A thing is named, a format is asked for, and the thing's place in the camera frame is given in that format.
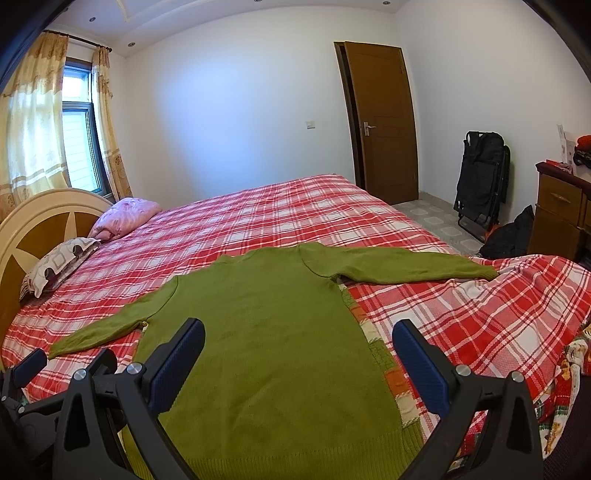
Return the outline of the green striped knit sweater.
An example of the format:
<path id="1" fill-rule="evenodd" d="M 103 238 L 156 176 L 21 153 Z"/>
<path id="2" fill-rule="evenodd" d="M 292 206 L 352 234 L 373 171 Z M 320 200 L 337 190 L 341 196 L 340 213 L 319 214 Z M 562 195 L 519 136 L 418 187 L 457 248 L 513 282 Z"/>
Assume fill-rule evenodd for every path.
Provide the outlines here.
<path id="1" fill-rule="evenodd" d="M 205 345 L 162 424 L 202 479 L 396 479 L 424 444 L 412 389 L 345 281 L 493 280 L 468 258 L 318 243 L 222 256 L 55 342 L 136 328 L 145 361 L 189 318 Z"/>

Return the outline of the christmas patterned cloth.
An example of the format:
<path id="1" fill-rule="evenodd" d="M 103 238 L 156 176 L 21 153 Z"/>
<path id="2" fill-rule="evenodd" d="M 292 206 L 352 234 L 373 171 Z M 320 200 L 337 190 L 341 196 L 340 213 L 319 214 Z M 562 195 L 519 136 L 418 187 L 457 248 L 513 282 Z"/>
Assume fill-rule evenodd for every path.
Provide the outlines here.
<path id="1" fill-rule="evenodd" d="M 566 429 L 583 376 L 590 376 L 590 322 L 564 347 L 552 382 L 534 404 L 543 459 L 556 449 Z"/>

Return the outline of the grey patterned pillow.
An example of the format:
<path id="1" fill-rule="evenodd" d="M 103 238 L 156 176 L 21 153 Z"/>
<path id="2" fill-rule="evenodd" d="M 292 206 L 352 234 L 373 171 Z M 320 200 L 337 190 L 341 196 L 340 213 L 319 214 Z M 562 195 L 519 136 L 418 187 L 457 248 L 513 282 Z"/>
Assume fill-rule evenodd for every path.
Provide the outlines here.
<path id="1" fill-rule="evenodd" d="M 66 240 L 43 256 L 21 283 L 19 300 L 56 291 L 101 246 L 94 238 Z"/>

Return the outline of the red plaid bed sheet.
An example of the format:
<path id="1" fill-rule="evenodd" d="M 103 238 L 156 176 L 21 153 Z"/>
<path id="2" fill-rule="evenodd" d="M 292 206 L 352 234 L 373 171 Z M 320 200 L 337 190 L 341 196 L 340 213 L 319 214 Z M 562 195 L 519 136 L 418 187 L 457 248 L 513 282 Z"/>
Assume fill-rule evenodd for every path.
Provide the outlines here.
<path id="1" fill-rule="evenodd" d="M 12 366 L 36 348 L 48 349 L 222 255 L 304 242 L 451 252 L 401 209 L 339 175 L 218 196 L 156 214 L 101 247 L 47 299 L 20 302 L 1 343 L 2 364 Z M 489 284 L 359 284 L 349 291 L 382 335 L 408 318 L 428 340 L 477 372 L 523 368 L 536 403 L 552 382 L 564 347 L 590 322 L 590 274 L 570 260 L 539 254 L 497 260 L 494 267 L 498 278 Z M 590 435 L 586 382 L 583 376 L 566 429 L 546 458 L 553 476 L 570 467 Z"/>

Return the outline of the cream wooden headboard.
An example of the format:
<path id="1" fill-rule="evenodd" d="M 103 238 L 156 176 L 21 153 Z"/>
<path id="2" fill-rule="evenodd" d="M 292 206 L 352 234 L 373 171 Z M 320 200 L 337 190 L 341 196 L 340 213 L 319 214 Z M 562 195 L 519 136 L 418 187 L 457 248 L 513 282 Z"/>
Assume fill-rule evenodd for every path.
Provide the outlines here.
<path id="1" fill-rule="evenodd" d="M 1 335 L 20 310 L 20 286 L 37 262 L 62 242 L 85 236 L 112 203 L 80 189 L 37 194 L 1 223 Z"/>

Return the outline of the pink pillow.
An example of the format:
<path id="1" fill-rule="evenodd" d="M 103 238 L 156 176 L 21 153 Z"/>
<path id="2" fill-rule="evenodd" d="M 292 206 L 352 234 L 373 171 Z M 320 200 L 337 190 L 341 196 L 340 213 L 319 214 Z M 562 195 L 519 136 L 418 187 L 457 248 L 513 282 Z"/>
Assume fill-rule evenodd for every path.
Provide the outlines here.
<path id="1" fill-rule="evenodd" d="M 120 239 L 162 211 L 153 201 L 126 197 L 106 210 L 94 223 L 88 237 L 100 242 Z"/>

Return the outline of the black bag on floor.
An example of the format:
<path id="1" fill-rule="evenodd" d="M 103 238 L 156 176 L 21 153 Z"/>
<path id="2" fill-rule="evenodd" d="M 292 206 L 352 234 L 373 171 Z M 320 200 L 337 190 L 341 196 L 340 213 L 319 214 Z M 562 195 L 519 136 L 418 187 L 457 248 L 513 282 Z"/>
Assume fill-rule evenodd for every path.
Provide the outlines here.
<path id="1" fill-rule="evenodd" d="M 527 254 L 535 219 L 532 205 L 513 222 L 496 228 L 480 248 L 479 255 L 488 260 L 515 258 Z"/>

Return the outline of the right yellow curtain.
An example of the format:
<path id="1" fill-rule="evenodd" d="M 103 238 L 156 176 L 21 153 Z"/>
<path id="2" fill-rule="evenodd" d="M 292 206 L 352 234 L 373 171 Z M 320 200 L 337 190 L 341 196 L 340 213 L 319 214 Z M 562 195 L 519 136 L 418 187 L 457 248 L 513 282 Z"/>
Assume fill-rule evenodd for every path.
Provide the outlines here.
<path id="1" fill-rule="evenodd" d="M 97 47 L 91 60 L 92 103 L 99 148 L 111 193 L 116 201 L 132 196 L 111 112 L 109 51 Z"/>

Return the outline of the yellow curtain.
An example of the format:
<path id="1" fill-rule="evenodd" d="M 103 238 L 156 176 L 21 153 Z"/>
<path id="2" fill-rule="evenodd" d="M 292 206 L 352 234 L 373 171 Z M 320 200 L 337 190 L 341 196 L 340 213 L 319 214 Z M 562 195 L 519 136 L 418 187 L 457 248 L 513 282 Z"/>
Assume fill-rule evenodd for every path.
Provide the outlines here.
<path id="1" fill-rule="evenodd" d="M 111 193 L 116 201 L 132 196 L 111 112 L 109 51 L 97 47 L 91 60 L 92 103 L 99 148 Z"/>
<path id="2" fill-rule="evenodd" d="M 68 38 L 43 33 L 1 93 L 1 217 L 29 198 L 71 186 L 62 121 Z"/>

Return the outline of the brown wooden dresser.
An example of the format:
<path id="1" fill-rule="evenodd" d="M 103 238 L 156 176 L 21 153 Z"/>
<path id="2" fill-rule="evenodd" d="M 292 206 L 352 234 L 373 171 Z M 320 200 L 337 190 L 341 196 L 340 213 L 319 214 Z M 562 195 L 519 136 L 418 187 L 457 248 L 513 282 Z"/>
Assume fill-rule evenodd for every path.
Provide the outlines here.
<path id="1" fill-rule="evenodd" d="M 555 255 L 590 269 L 590 182 L 540 162 L 529 254 Z"/>

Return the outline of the left yellow curtain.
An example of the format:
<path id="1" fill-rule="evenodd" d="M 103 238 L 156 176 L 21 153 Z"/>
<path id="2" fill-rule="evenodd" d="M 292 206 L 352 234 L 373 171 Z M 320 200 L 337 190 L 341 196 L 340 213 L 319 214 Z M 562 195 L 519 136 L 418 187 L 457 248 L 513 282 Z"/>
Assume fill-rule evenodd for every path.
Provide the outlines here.
<path id="1" fill-rule="evenodd" d="M 29 198 L 71 186 L 62 121 L 68 38 L 43 33 L 1 93 L 1 217 Z"/>

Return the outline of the folded black chair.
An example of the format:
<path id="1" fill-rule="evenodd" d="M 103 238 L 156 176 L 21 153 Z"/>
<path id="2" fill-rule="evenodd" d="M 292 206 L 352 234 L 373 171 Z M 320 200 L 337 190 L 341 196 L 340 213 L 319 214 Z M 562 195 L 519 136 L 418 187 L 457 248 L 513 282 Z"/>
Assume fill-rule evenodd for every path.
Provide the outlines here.
<path id="1" fill-rule="evenodd" d="M 458 225 L 479 241 L 484 242 L 498 223 L 501 205 L 507 201 L 510 155 L 496 132 L 466 134 L 454 210 Z"/>

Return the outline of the red items on dresser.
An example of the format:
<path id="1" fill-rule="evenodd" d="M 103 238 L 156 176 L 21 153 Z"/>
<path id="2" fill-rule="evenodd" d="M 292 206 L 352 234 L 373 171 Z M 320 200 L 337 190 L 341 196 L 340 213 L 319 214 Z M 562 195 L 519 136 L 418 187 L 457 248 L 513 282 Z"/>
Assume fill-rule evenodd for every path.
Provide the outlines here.
<path id="1" fill-rule="evenodd" d="M 589 177 L 591 167 L 590 136 L 583 135 L 574 139 L 572 135 L 564 132 L 561 137 L 561 159 L 546 159 L 545 163 L 581 178 Z"/>

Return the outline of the brown wooden door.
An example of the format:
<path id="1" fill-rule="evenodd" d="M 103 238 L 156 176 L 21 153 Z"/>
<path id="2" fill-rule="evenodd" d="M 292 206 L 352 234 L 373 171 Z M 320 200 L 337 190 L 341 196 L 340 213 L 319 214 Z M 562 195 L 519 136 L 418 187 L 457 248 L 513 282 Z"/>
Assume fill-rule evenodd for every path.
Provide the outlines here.
<path id="1" fill-rule="evenodd" d="M 419 198 L 412 93 L 399 47 L 336 42 L 356 186 L 396 205 Z"/>

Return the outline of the window with dark frame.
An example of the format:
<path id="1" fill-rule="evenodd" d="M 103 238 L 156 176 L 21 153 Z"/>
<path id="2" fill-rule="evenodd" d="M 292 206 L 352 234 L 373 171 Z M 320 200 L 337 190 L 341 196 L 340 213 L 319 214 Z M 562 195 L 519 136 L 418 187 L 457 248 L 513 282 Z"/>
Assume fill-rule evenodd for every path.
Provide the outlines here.
<path id="1" fill-rule="evenodd" d="M 112 201 L 100 151 L 92 101 L 91 65 L 66 60 L 62 87 L 62 123 L 68 174 L 73 188 Z"/>

